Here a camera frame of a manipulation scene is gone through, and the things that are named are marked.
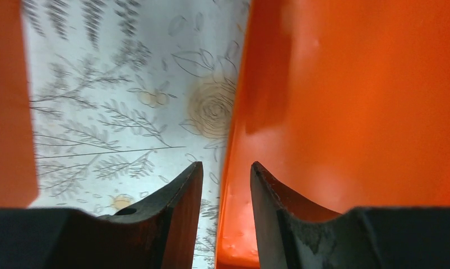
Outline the orange cookie tin box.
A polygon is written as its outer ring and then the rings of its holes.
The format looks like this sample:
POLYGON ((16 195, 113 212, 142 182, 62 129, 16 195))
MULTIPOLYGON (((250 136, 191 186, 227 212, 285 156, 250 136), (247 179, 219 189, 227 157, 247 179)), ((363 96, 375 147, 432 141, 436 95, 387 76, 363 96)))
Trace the orange cookie tin box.
POLYGON ((0 207, 38 195, 21 2, 0 1, 0 207))

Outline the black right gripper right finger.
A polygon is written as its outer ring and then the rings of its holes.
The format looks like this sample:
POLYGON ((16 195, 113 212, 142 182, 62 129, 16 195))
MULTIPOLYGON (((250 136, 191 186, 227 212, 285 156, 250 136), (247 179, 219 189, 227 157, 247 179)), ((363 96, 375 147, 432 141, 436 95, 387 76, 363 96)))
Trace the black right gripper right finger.
POLYGON ((450 268, 450 207, 355 207, 338 214, 250 169, 261 268, 450 268))

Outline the orange tin lid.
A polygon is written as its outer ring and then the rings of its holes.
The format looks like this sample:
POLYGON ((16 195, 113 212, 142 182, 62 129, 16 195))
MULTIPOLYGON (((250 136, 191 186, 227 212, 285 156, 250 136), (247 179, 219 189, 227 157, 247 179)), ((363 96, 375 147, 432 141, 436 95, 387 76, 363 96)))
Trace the orange tin lid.
POLYGON ((252 1, 222 174, 216 268, 262 268, 260 162, 326 220, 450 206, 450 1, 252 1))

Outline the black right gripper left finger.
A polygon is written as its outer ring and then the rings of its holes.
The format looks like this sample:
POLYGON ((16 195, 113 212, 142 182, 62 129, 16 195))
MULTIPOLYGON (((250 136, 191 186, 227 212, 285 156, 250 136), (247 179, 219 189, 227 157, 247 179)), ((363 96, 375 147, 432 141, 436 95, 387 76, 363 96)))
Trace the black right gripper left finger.
POLYGON ((191 268, 203 165, 114 215, 0 208, 0 268, 191 268))

